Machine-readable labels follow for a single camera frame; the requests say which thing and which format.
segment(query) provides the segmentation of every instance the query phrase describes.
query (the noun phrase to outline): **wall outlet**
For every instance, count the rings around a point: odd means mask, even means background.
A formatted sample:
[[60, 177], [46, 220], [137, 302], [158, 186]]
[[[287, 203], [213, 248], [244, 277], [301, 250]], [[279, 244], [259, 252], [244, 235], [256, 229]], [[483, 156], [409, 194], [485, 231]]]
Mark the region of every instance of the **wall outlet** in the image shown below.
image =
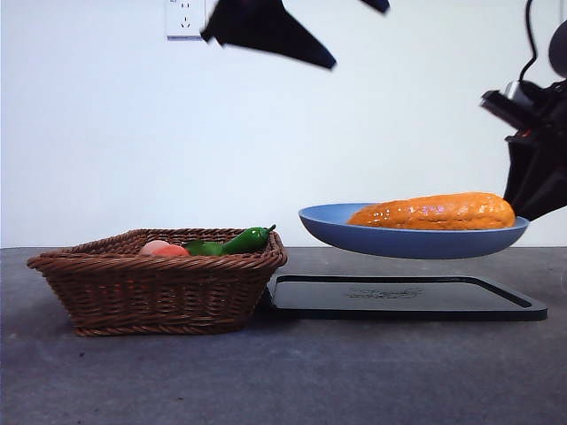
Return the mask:
[[164, 0], [168, 40], [201, 40], [206, 26], [206, 0]]

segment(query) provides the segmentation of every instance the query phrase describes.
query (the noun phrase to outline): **basket rim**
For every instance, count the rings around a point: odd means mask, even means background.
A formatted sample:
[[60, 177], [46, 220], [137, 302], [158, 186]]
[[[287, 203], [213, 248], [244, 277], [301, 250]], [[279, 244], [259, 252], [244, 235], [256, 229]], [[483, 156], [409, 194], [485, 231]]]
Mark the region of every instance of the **basket rim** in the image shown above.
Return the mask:
[[274, 230], [270, 232], [268, 243], [263, 251], [246, 254], [228, 254], [220, 257], [210, 257], [192, 255], [189, 257], [157, 257], [139, 254], [120, 254], [105, 253], [92, 254], [87, 252], [77, 252], [91, 247], [128, 239], [133, 236], [148, 232], [198, 232], [211, 231], [217, 233], [244, 231], [242, 228], [137, 228], [121, 233], [116, 236], [109, 236], [96, 241], [81, 243], [75, 246], [59, 248], [46, 251], [27, 260], [29, 268], [44, 271], [46, 269], [61, 269], [66, 272], [88, 272], [92, 273], [93, 268], [98, 270], [141, 270], [141, 269], [201, 269], [201, 268], [227, 268], [237, 269], [249, 268], [277, 268], [287, 261], [287, 253], [282, 244], [280, 236]]

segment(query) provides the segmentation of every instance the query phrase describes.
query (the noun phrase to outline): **black plastic board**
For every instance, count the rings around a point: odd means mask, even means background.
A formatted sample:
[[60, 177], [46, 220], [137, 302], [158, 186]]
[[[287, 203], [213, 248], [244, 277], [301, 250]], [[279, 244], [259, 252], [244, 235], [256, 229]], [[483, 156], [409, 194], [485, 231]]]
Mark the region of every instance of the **black plastic board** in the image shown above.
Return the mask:
[[469, 276], [280, 275], [268, 285], [275, 313], [310, 319], [541, 321], [548, 307]]

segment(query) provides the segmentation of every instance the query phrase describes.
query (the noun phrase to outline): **gray table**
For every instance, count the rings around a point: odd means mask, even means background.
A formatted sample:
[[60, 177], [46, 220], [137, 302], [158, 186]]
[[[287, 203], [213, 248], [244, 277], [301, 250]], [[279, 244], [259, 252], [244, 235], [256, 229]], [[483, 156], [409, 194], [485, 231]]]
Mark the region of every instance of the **gray table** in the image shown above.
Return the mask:
[[567, 423], [567, 248], [404, 260], [289, 248], [279, 274], [493, 279], [545, 321], [323, 321], [256, 314], [217, 336], [78, 337], [45, 249], [2, 250], [5, 425]]

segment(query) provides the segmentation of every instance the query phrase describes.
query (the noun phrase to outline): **white wall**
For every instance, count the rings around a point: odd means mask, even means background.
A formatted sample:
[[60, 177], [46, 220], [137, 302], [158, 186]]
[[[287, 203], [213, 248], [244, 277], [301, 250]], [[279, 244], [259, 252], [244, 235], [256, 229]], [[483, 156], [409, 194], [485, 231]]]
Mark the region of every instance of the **white wall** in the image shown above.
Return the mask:
[[[533, 6], [540, 85], [558, 80], [558, 1]], [[2, 246], [272, 223], [288, 246], [319, 245], [302, 207], [503, 193], [513, 130], [478, 104], [530, 57], [524, 0], [392, 0], [387, 17], [285, 4], [332, 72], [168, 42], [162, 0], [3, 1]], [[565, 222], [552, 212], [518, 245], [566, 245]]]

